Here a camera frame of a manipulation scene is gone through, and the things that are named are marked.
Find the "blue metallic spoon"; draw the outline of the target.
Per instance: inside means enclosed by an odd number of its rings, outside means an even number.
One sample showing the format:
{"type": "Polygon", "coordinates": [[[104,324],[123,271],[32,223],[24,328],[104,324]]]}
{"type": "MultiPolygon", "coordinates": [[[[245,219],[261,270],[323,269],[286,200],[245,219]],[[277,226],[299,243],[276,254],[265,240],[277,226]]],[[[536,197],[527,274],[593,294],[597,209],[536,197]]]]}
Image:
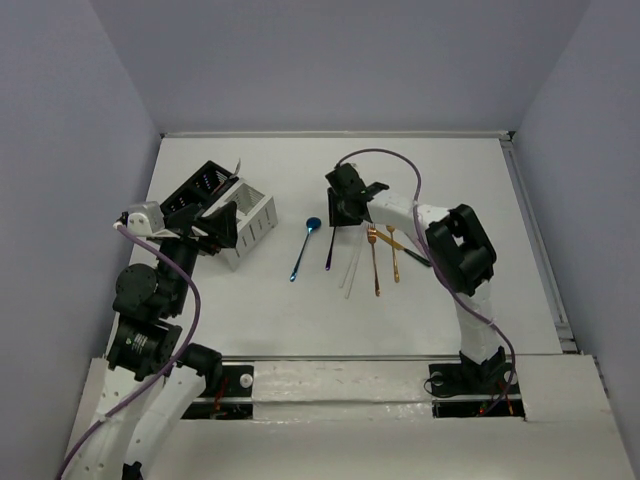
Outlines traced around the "blue metallic spoon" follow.
{"type": "Polygon", "coordinates": [[[309,239],[310,239],[311,235],[316,230],[321,228],[321,225],[322,225],[322,221],[321,221],[321,219],[319,217],[309,217],[306,220],[306,223],[305,223],[306,236],[305,236],[304,242],[303,242],[303,244],[301,246],[301,249],[299,251],[299,254],[298,254],[298,257],[297,257],[296,262],[294,264],[294,267],[292,269],[292,272],[290,274],[290,277],[289,277],[289,281],[290,282],[294,282],[297,279],[297,276],[298,276],[298,273],[299,273],[299,269],[300,269],[300,265],[301,265],[301,262],[302,262],[302,258],[304,256],[305,250],[307,248],[309,239]]]}

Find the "silver spoon pink handle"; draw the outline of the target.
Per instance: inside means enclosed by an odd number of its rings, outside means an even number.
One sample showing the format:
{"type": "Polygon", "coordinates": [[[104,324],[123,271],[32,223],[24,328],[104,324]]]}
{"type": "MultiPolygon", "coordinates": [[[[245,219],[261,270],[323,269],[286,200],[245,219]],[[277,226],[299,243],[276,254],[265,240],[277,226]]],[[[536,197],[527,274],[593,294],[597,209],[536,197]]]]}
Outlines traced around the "silver spoon pink handle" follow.
{"type": "Polygon", "coordinates": [[[238,161],[236,163],[233,173],[230,176],[228,176],[225,180],[219,183],[219,185],[214,189],[213,191],[214,193],[217,193],[218,191],[223,189],[227,184],[229,184],[233,180],[238,179],[238,174],[241,169],[241,163],[242,163],[241,158],[238,158],[238,161]]]}

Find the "purple metallic spoon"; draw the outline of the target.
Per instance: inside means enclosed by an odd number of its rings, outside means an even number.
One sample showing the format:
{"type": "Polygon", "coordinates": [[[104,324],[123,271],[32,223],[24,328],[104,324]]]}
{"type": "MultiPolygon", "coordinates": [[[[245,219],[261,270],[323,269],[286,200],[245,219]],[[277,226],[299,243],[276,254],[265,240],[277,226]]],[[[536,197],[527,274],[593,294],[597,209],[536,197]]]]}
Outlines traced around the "purple metallic spoon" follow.
{"type": "Polygon", "coordinates": [[[326,261],[325,261],[325,266],[324,266],[325,271],[329,271],[331,269],[331,266],[332,266],[332,258],[333,258],[333,250],[334,250],[336,233],[337,233],[337,226],[333,226],[332,227],[330,244],[329,244],[327,257],[326,257],[326,261]]]}

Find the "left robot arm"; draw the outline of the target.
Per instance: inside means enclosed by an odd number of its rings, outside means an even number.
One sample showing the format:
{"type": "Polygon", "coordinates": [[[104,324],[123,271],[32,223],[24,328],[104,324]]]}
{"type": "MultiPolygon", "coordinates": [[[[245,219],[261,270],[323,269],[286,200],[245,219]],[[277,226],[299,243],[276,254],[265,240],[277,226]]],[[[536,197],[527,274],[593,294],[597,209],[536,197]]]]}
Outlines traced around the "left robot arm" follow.
{"type": "Polygon", "coordinates": [[[70,448],[59,479],[146,479],[160,450],[191,403],[224,384],[222,356],[174,324],[188,296],[202,308],[192,279],[197,257],[235,247],[237,204],[211,214],[191,203],[165,215],[156,202],[124,212],[113,227],[153,254],[116,280],[116,330],[91,424],[70,448]]]}

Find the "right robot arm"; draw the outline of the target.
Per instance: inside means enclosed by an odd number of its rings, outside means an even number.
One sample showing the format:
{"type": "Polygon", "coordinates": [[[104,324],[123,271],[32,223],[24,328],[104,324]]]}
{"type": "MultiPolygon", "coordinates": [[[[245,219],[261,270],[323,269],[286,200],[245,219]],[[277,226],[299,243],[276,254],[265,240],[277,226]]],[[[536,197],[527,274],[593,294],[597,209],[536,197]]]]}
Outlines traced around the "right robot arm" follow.
{"type": "Polygon", "coordinates": [[[453,295],[461,343],[455,379],[482,392],[502,375],[506,363],[490,300],[496,251],[475,211],[421,204],[380,182],[366,185],[349,164],[326,175],[333,226],[363,222],[391,226],[424,247],[438,280],[453,295]]]}

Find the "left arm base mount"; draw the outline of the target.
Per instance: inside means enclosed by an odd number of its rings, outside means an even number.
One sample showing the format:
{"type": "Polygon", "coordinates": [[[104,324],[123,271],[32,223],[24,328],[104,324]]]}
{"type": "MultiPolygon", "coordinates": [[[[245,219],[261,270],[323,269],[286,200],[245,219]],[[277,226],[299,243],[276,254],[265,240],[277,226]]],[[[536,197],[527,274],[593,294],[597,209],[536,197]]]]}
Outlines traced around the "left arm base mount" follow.
{"type": "Polygon", "coordinates": [[[182,415],[182,420],[251,420],[254,365],[225,363],[222,378],[208,387],[182,415]]]}

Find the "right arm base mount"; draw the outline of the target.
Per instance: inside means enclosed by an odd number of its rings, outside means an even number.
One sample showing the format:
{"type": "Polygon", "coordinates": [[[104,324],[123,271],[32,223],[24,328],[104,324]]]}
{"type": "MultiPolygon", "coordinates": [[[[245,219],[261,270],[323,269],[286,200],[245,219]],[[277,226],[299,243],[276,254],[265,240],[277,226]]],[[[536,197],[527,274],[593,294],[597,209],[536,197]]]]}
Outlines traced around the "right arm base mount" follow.
{"type": "Polygon", "coordinates": [[[517,376],[511,375],[511,363],[498,370],[494,379],[481,386],[471,386],[461,377],[457,363],[430,364],[423,389],[431,398],[432,413],[437,419],[526,417],[517,376]]]}

